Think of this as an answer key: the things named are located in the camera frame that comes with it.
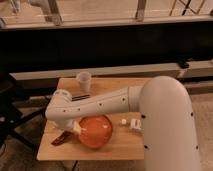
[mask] floor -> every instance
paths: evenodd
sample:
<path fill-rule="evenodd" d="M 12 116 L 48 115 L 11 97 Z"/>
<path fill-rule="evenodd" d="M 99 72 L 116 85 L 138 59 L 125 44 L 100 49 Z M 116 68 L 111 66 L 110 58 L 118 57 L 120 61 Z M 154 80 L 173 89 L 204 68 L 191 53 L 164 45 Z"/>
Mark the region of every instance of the floor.
<path fill-rule="evenodd" d="M 213 93 L 191 95 L 198 142 L 200 147 L 203 171 L 213 170 Z M 22 108 L 24 113 L 30 113 L 37 108 Z M 32 142 L 39 144 L 45 120 L 39 116 L 27 123 L 19 132 L 23 133 Z M 6 141 L 5 153 L 0 158 L 1 171 L 64 171 L 71 170 L 73 162 L 36 160 L 36 153 L 12 138 Z M 81 161 L 76 171 L 144 171 L 141 161 Z"/>
<path fill-rule="evenodd" d="M 146 18 L 167 17 L 175 0 L 147 0 L 145 8 Z M 181 16 L 184 9 L 183 3 L 187 0 L 178 0 L 174 6 L 172 16 Z M 0 17 L 6 24 L 44 23 L 43 13 L 40 8 L 31 6 L 27 0 L 20 0 L 20 12 L 13 14 L 9 1 L 0 1 Z M 192 0 L 190 8 L 197 11 L 202 0 Z M 63 21 L 87 21 L 105 19 L 135 18 L 138 0 L 57 0 Z M 209 14 L 213 1 L 205 0 L 199 14 Z M 186 15 L 193 15 L 188 10 Z"/>

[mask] brown object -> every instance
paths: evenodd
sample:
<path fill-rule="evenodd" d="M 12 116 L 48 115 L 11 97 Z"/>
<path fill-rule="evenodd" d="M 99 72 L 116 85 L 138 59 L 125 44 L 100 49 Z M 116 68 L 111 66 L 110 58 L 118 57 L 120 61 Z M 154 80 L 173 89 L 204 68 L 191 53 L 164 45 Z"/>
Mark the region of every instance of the brown object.
<path fill-rule="evenodd" d="M 61 145 L 64 143 L 66 138 L 68 138 L 72 133 L 69 131 L 64 131 L 58 138 L 56 138 L 51 144 L 54 146 Z"/>
<path fill-rule="evenodd" d="M 81 126 L 79 140 L 89 148 L 101 148 L 112 136 L 112 123 L 106 116 L 85 117 L 79 125 Z"/>
<path fill-rule="evenodd" d="M 143 85 L 148 80 L 150 78 L 92 78 L 90 95 L 95 96 L 128 86 Z M 75 78 L 61 78 L 57 88 L 70 91 L 72 96 L 84 95 Z M 109 142 L 98 150 L 84 147 L 75 138 L 59 146 L 51 145 L 51 142 L 63 131 L 56 129 L 53 122 L 47 121 L 37 154 L 38 160 L 143 160 L 142 135 L 133 133 L 129 127 L 119 124 L 122 118 L 140 119 L 140 113 L 112 114 L 107 117 L 112 122 L 113 134 Z"/>

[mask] small white object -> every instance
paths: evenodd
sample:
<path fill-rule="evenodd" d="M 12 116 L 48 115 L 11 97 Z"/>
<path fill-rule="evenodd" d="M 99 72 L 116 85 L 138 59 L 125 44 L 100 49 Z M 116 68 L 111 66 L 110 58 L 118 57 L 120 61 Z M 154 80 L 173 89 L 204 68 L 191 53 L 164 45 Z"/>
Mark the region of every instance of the small white object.
<path fill-rule="evenodd" d="M 130 127 L 131 130 L 141 131 L 141 121 L 139 119 L 131 119 Z"/>
<path fill-rule="evenodd" d="M 121 125 L 126 125 L 127 124 L 127 120 L 126 119 L 121 119 Z"/>
<path fill-rule="evenodd" d="M 79 72 L 76 75 L 80 88 L 83 92 L 88 93 L 90 91 L 92 75 L 89 72 Z"/>

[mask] table leg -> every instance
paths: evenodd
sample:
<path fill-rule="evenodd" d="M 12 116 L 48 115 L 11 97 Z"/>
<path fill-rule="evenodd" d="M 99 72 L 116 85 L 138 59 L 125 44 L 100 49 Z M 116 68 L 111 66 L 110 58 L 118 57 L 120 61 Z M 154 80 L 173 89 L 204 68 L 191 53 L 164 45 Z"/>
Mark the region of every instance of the table leg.
<path fill-rule="evenodd" d="M 138 8 L 136 12 L 136 20 L 143 21 L 146 7 L 146 0 L 138 0 Z"/>

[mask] table surface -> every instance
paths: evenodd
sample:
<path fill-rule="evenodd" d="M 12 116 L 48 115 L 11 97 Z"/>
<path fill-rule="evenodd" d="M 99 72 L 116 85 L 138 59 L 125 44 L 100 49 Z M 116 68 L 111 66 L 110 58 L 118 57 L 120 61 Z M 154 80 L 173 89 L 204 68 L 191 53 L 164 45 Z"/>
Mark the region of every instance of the table surface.
<path fill-rule="evenodd" d="M 120 88 L 143 85 L 149 78 L 92 78 L 90 95 L 111 92 Z M 84 95 L 74 78 L 61 78 L 58 89 L 66 89 L 72 96 Z M 139 113 L 122 113 L 107 115 L 113 124 L 113 134 L 110 141 L 101 149 L 92 150 L 83 146 L 76 137 L 69 137 L 65 143 L 53 146 L 51 142 L 62 131 L 54 128 L 51 121 L 47 121 L 38 151 L 38 160 L 143 160 L 144 149 L 142 134 L 121 126 L 122 118 L 130 121 L 140 119 Z"/>

